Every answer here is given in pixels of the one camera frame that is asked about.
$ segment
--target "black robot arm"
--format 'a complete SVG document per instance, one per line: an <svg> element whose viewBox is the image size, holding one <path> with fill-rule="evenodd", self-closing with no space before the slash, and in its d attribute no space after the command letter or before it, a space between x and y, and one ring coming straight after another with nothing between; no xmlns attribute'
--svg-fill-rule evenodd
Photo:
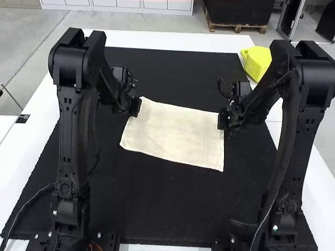
<svg viewBox="0 0 335 251"><path fill-rule="evenodd" d="M97 102L134 117L141 105L131 95L137 80L125 67L109 67L105 42L104 32L85 38L81 29L70 28L49 54L60 108L59 171L51 209L57 250L83 251L89 245L88 134Z"/></svg>
<svg viewBox="0 0 335 251"><path fill-rule="evenodd" d="M266 119L283 98L283 122L272 177L263 194L256 224L230 220L231 250L316 250L300 246L305 221L302 188L315 134L334 97L335 61L312 41L294 48L275 40L272 63L251 91L249 83L220 81L228 106L219 113L218 128L228 134Z"/></svg>

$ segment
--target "yellow plastic bowl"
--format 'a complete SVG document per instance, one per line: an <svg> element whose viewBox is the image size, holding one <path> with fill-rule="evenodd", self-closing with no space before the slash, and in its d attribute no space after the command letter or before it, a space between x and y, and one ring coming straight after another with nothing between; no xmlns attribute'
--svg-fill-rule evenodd
<svg viewBox="0 0 335 251"><path fill-rule="evenodd" d="M272 57L268 48L254 46L241 50L244 59L244 69L256 82L259 82L269 68Z"/></svg>

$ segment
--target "cabinet drawer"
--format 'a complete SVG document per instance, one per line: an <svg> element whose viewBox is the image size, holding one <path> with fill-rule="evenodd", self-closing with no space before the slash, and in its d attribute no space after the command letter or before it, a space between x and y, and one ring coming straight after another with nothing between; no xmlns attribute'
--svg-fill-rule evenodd
<svg viewBox="0 0 335 251"><path fill-rule="evenodd" d="M27 5L40 5L38 0L23 0L22 2Z"/></svg>
<svg viewBox="0 0 335 251"><path fill-rule="evenodd" d="M144 8L168 9L168 0L144 0Z"/></svg>
<svg viewBox="0 0 335 251"><path fill-rule="evenodd" d="M65 0L66 5L81 5L81 6L89 6L90 3L88 0Z"/></svg>
<svg viewBox="0 0 335 251"><path fill-rule="evenodd" d="M5 0L6 4L21 5L20 0Z"/></svg>
<svg viewBox="0 0 335 251"><path fill-rule="evenodd" d="M42 0L43 4L65 5L65 0Z"/></svg>
<svg viewBox="0 0 335 251"><path fill-rule="evenodd" d="M117 7L141 8L140 0L116 0Z"/></svg>
<svg viewBox="0 0 335 251"><path fill-rule="evenodd" d="M93 6L116 7L116 0L93 0Z"/></svg>
<svg viewBox="0 0 335 251"><path fill-rule="evenodd" d="M191 10L192 0L168 0L167 9Z"/></svg>

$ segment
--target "wooden pallet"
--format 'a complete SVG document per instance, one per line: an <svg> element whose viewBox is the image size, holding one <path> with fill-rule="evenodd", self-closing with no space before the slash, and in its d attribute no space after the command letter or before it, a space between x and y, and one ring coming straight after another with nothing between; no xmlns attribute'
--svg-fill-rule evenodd
<svg viewBox="0 0 335 251"><path fill-rule="evenodd" d="M205 18L208 24L208 28L210 32L214 32L216 27L234 27L235 28L235 33L240 33L242 27L246 27L246 28L257 28L260 34L265 34L266 33L266 28L267 25L248 25L248 24L216 24L213 23L210 20L207 8L205 6L205 4L203 4L203 9L204 9L204 13L205 13Z"/></svg>

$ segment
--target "towel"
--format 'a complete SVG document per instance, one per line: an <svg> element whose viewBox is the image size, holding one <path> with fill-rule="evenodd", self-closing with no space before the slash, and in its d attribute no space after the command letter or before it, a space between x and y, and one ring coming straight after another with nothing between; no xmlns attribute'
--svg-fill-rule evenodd
<svg viewBox="0 0 335 251"><path fill-rule="evenodd" d="M128 119L122 134L124 149L223 172L224 132L217 129L217 113L141 99L138 117Z"/></svg>

